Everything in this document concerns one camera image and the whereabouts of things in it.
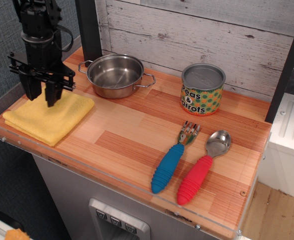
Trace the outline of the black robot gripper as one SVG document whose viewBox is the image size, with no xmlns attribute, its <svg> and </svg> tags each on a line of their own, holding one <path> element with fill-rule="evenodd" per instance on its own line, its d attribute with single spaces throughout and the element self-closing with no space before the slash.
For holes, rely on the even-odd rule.
<svg viewBox="0 0 294 240">
<path fill-rule="evenodd" d="M 35 100 L 42 93 L 41 81 L 48 81 L 45 98 L 48 107 L 53 107 L 61 99 L 62 90 L 74 90 L 75 72 L 62 63 L 62 42 L 60 37 L 23 37 L 26 51 L 10 52 L 10 68 L 17 73 L 18 67 L 28 66 L 35 73 L 33 76 L 19 73 L 20 82 L 29 100 Z"/>
</svg>

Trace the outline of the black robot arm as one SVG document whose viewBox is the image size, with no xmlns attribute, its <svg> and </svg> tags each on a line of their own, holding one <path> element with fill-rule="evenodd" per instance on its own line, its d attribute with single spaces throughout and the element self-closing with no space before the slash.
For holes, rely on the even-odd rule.
<svg viewBox="0 0 294 240">
<path fill-rule="evenodd" d="M 61 8 L 54 0 L 15 0 L 17 16 L 22 24 L 21 38 L 25 52 L 11 52 L 10 71 L 20 77 L 29 100 L 42 92 L 48 107 L 54 106 L 63 90 L 73 91 L 75 72 L 63 64 L 62 55 L 68 52 L 73 41 L 62 47 L 62 32 L 71 31 L 61 26 Z"/>
</svg>

